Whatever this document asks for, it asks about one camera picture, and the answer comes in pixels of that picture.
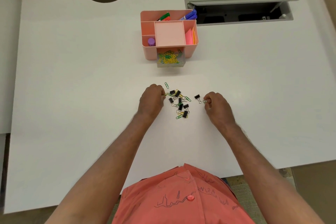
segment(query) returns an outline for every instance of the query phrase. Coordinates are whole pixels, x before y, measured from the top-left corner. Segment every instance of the pink desk organizer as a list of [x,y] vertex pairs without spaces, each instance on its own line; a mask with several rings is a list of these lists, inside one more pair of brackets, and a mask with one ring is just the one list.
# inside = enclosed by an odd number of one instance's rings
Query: pink desk organizer
[[[186,58],[190,58],[198,44],[196,20],[179,19],[192,10],[162,10],[162,11],[142,11],[141,35],[142,47],[147,60],[157,59],[158,48],[181,48],[184,49]],[[170,13],[170,21],[156,21],[166,13]],[[189,29],[195,29],[195,44],[186,44],[185,34]],[[149,46],[148,39],[154,38],[156,45]]]

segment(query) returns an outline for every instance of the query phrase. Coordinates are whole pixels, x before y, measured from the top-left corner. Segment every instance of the shirt button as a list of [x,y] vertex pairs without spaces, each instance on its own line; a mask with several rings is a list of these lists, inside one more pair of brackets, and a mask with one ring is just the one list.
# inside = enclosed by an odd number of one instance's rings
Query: shirt button
[[188,201],[193,201],[195,199],[195,197],[193,195],[189,195],[187,196]]

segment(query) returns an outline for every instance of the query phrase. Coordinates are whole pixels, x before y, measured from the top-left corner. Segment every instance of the purple cap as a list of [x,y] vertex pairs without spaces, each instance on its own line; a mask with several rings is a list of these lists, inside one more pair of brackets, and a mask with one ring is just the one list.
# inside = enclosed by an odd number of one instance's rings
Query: purple cap
[[148,45],[149,46],[155,46],[155,39],[154,38],[149,38],[148,39]]

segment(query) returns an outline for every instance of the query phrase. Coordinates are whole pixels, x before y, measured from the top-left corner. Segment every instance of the red shirt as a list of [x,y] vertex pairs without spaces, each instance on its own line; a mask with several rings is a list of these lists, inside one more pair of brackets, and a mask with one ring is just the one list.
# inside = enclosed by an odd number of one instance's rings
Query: red shirt
[[218,177],[184,164],[125,188],[112,224],[254,224]]

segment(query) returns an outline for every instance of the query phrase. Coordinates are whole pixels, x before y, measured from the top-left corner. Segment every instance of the person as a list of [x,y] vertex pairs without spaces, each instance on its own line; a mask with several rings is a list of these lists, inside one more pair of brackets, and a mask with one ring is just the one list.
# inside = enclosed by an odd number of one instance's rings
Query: person
[[[67,193],[46,224],[105,224],[118,200],[146,131],[165,99],[150,85],[129,125]],[[219,93],[205,97],[205,111],[231,147],[268,224],[322,224],[294,187],[263,157],[236,124]],[[184,164],[125,188],[113,224],[254,223],[221,179]]]

